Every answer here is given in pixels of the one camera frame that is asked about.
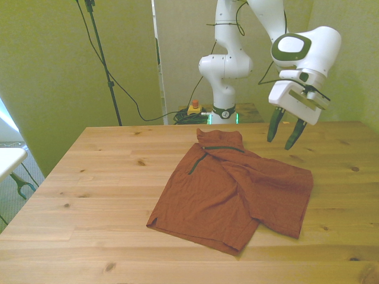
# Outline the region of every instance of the zipper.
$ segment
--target zipper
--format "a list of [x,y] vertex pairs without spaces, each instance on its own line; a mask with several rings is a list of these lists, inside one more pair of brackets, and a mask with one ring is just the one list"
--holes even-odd
[[232,149],[232,150],[236,150],[236,151],[239,151],[241,153],[244,153],[245,151],[241,150],[241,149],[238,149],[238,148],[235,148],[235,147],[230,147],[230,146],[212,146],[212,147],[203,147],[203,149],[206,149],[206,150],[214,150],[214,149]]
[[199,162],[200,162],[202,159],[204,159],[205,157],[207,157],[207,155],[208,155],[208,153],[205,153],[205,154],[203,155],[203,157],[201,157],[200,159],[198,159],[198,160],[196,161],[196,163],[194,164],[194,166],[192,167],[192,169],[191,169],[191,171],[188,173],[188,175],[190,175],[191,173],[194,172],[194,170],[195,170],[196,167],[197,167],[197,164],[199,164]]

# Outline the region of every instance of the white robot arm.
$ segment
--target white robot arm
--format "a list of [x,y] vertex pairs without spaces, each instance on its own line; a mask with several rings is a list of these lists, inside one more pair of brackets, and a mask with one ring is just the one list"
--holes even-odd
[[199,63],[200,73],[209,81],[213,90],[212,122],[236,123],[235,90],[222,82],[224,78],[243,78],[253,70],[253,61],[243,51],[236,25],[238,1],[219,0],[216,8],[216,42],[227,54],[211,54]]
[[[200,61],[200,72],[210,81],[213,88],[214,123],[234,123],[231,117],[227,119],[222,117],[222,113],[227,114],[228,109],[235,108],[235,93],[231,86],[223,85],[221,80],[242,78],[252,70],[251,59],[243,52],[238,39],[235,19],[236,8],[241,2],[218,1],[216,40],[227,48],[228,54],[210,55]],[[280,70],[280,80],[275,83],[269,94],[269,102],[276,108],[270,122],[268,141],[271,142],[274,138],[285,110],[298,117],[295,130],[285,146],[288,150],[299,138],[306,124],[317,123],[321,110],[326,109],[329,104],[330,99],[322,95],[319,90],[336,60],[341,46],[341,36],[330,27],[319,27],[306,33],[289,33],[282,0],[247,0],[247,2],[270,36],[272,59]]]

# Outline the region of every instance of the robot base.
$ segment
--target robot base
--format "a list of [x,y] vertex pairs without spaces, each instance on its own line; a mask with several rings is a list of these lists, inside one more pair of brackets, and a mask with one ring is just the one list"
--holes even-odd
[[222,119],[212,111],[209,115],[208,124],[238,124],[238,113],[235,112],[229,118]]

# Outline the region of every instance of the wall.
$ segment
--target wall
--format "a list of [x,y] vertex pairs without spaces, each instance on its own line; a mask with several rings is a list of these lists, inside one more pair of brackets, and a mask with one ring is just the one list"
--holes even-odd
[[[97,0],[94,16],[110,72],[146,118],[162,115],[151,0]],[[104,68],[75,1],[1,1],[0,27],[0,95],[46,176],[85,127],[118,125]],[[162,124],[115,94],[124,125]]]
[[[200,58],[210,54],[214,44],[214,24],[217,0],[155,1],[156,20],[163,83],[168,111],[177,111],[187,105],[192,90],[200,79]],[[284,8],[291,32],[306,31],[313,1],[287,0]],[[271,63],[271,42],[261,23],[245,5],[240,10],[240,24],[246,35],[241,38],[245,52],[254,62],[254,70],[246,79],[230,80],[236,89],[236,102],[253,102],[265,121],[269,121],[274,107],[268,103],[272,85],[257,83]],[[225,54],[216,46],[214,54]],[[276,79],[273,69],[268,78]],[[194,95],[201,104],[212,104],[213,95],[204,79]]]
[[309,29],[319,25],[329,25],[342,36],[323,88],[330,108],[320,120],[359,120],[379,133],[379,2],[314,0]]

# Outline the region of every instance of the wooden tabletop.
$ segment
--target wooden tabletop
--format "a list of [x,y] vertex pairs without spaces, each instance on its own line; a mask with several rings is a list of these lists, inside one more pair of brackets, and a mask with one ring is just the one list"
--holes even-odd
[[238,130],[313,173],[298,240],[260,225],[238,257],[146,227],[199,125],[87,128],[0,235],[0,283],[379,283],[379,135],[360,122]]

